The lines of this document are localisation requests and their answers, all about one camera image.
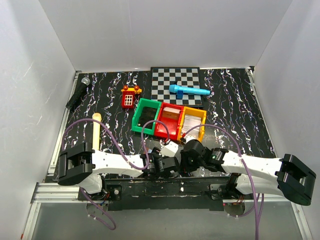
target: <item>wooden rolling pin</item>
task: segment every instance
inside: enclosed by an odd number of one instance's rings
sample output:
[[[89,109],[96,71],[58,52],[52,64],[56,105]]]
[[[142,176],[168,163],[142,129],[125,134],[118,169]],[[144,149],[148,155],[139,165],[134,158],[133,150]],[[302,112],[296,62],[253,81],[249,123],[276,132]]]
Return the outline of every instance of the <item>wooden rolling pin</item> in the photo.
[[[101,114],[96,112],[95,114],[92,115],[92,119],[101,122],[102,120]],[[92,149],[94,150],[100,149],[100,124],[96,122],[93,123]]]

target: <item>black marble table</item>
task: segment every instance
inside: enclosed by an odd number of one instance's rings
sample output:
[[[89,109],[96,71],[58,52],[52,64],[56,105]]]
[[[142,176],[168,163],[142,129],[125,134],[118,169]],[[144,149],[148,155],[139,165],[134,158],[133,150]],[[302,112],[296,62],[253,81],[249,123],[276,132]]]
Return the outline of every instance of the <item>black marble table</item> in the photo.
[[[76,120],[92,118],[94,113],[102,115],[102,122],[107,125],[126,155],[142,154],[141,137],[131,131],[131,122],[140,98],[151,98],[152,73],[150,71],[134,72],[100,72],[80,73],[78,83],[83,77],[90,78],[92,85],[87,89],[81,104],[68,116],[66,126]],[[244,68],[202,69],[200,70],[200,87],[211,91],[204,97],[203,109],[207,111],[206,123],[217,125],[227,130],[238,141],[243,154],[255,157],[274,158],[275,152],[261,115],[253,86]],[[135,98],[134,109],[121,107],[124,85],[138,85],[142,93]],[[92,142],[92,123],[80,123],[67,133],[65,147],[69,148],[81,142]],[[159,138],[145,135],[148,148],[160,147]],[[234,152],[236,146],[226,134],[216,128],[205,128],[202,144],[208,148],[227,148]],[[118,154],[114,143],[101,130],[100,150]],[[223,176],[211,173],[203,168],[193,173],[194,176]]]

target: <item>checkered board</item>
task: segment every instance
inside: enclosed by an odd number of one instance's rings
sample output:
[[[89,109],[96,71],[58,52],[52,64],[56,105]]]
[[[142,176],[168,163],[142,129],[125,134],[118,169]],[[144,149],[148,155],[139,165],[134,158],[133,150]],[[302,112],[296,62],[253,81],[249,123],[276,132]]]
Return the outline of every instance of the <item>checkered board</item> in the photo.
[[[182,99],[177,99],[175,93],[169,92],[169,86],[176,84],[188,88],[200,88],[199,68],[168,68],[153,67],[151,99],[168,104],[190,107],[202,107],[202,95],[183,94]]]

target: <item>white wall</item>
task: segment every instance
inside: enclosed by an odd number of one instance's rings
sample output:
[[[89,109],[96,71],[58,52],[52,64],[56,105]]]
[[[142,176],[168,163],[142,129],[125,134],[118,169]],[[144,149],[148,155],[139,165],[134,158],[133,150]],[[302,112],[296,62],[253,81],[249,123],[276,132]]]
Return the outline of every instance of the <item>white wall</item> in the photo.
[[[255,87],[279,157],[291,153],[317,174],[304,213],[320,239],[320,2],[293,0],[255,68]]]
[[[75,70],[38,0],[0,2],[0,232],[20,239]]]
[[[292,0],[39,0],[74,68],[255,66]]]

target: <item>yellow tray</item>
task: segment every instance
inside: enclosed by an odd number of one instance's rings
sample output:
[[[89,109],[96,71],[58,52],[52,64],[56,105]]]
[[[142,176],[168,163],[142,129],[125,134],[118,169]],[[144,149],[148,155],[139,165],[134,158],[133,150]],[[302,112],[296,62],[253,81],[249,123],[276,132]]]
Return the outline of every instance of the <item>yellow tray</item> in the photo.
[[[181,132],[181,131],[182,131],[182,128],[184,126],[185,115],[191,115],[191,116],[195,116],[195,117],[200,117],[201,118],[201,124],[205,124],[206,118],[207,118],[207,111],[196,109],[196,108],[192,108],[192,107],[187,107],[187,106],[185,106],[183,108],[180,127],[179,127],[179,131],[178,131],[178,137],[177,137],[178,141],[180,141],[180,139],[182,137],[182,134],[184,134],[184,132]],[[204,134],[205,134],[205,127],[201,126],[200,127],[200,131],[199,131],[199,136],[198,136],[199,142],[202,141],[202,138],[204,137]]]

